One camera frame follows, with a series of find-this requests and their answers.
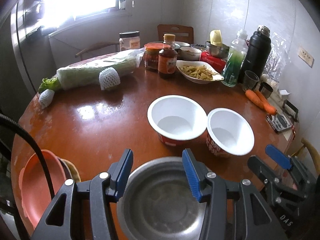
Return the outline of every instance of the plastic bag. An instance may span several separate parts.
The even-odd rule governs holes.
[[[63,90],[92,84],[99,84],[102,70],[113,67],[120,77],[133,73],[139,67],[145,48],[121,51],[111,57],[96,59],[77,66],[57,70],[57,78]]]
[[[271,52],[261,80],[267,82],[274,91],[278,89],[281,73],[289,61],[287,45],[287,41],[284,38],[277,33],[273,33],[271,38]]]

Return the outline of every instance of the sauce bottle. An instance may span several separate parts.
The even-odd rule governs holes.
[[[163,38],[163,43],[166,44],[166,46],[169,45],[169,47],[164,47],[159,51],[158,72],[161,78],[169,78],[174,75],[176,70],[178,55],[178,53],[174,50],[174,41],[176,35],[165,34]]]

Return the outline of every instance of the carrot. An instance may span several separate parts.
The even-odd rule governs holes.
[[[259,90],[256,90],[255,93],[263,103],[268,103],[268,100],[264,97],[264,95],[262,95],[262,93]]]
[[[259,99],[259,97],[252,90],[247,90],[245,92],[245,95],[256,106],[260,107],[261,109],[264,109],[263,102]]]
[[[269,103],[263,103],[263,106],[264,106],[264,110],[268,113],[268,114],[271,114],[271,115],[276,115],[277,114],[277,109],[270,105]]]
[[[262,93],[258,90],[255,91],[256,95],[258,96],[258,98],[262,101],[263,106],[264,106],[264,110],[271,115],[276,115],[277,114],[277,109],[270,105],[268,100],[264,97],[264,95],[262,95]]]

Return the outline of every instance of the electrical socket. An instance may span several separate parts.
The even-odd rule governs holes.
[[[299,48],[298,55],[305,63],[312,67],[314,58],[304,48]]]

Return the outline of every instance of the white plastic lid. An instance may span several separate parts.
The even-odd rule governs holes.
[[[246,30],[243,30],[243,29],[240,29],[238,32],[237,32],[237,36],[243,40],[246,40],[248,35],[247,35],[247,31]]]

